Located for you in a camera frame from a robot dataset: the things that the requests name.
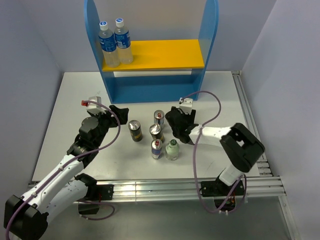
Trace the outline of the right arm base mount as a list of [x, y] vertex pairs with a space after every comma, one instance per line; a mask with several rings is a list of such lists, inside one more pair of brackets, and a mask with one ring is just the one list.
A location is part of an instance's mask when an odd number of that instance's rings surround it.
[[214, 206], [219, 213], [233, 213], [246, 200], [247, 177], [238, 178], [231, 186], [225, 185], [220, 179], [201, 181], [199, 193], [201, 197], [213, 197]]

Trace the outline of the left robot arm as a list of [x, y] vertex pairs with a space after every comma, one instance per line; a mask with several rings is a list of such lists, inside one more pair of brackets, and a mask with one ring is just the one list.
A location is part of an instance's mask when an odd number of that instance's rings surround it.
[[92, 100], [83, 103], [85, 118], [74, 143], [59, 164], [22, 196], [12, 195], [5, 203], [5, 238], [10, 234], [21, 240], [38, 240], [49, 223], [73, 202], [97, 200], [97, 180], [82, 173], [104, 147], [110, 128], [120, 129], [128, 122], [128, 108], [108, 107]]

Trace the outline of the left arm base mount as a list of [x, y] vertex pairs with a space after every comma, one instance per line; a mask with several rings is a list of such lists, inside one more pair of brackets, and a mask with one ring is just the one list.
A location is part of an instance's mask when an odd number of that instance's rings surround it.
[[100, 205], [104, 201], [111, 201], [114, 193], [113, 184], [98, 184], [90, 186], [88, 193], [80, 199], [78, 204], [78, 213], [81, 216], [96, 215], [100, 210]]

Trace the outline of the green-capped glass bottle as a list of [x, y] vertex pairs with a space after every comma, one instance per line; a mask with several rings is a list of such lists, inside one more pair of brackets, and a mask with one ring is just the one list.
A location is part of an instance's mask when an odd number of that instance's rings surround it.
[[180, 146], [175, 139], [170, 140], [165, 146], [165, 157], [170, 161], [175, 161], [179, 156]]

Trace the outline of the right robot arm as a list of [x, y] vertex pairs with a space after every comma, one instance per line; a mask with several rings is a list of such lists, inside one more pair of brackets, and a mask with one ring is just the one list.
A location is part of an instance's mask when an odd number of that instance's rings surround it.
[[228, 127], [211, 127], [194, 123], [196, 111], [184, 113], [172, 107], [165, 114], [174, 137], [184, 144], [210, 145], [222, 147], [230, 164], [218, 176], [217, 191], [222, 195], [229, 194], [234, 183], [243, 174], [248, 173], [265, 152], [265, 146], [242, 123]]

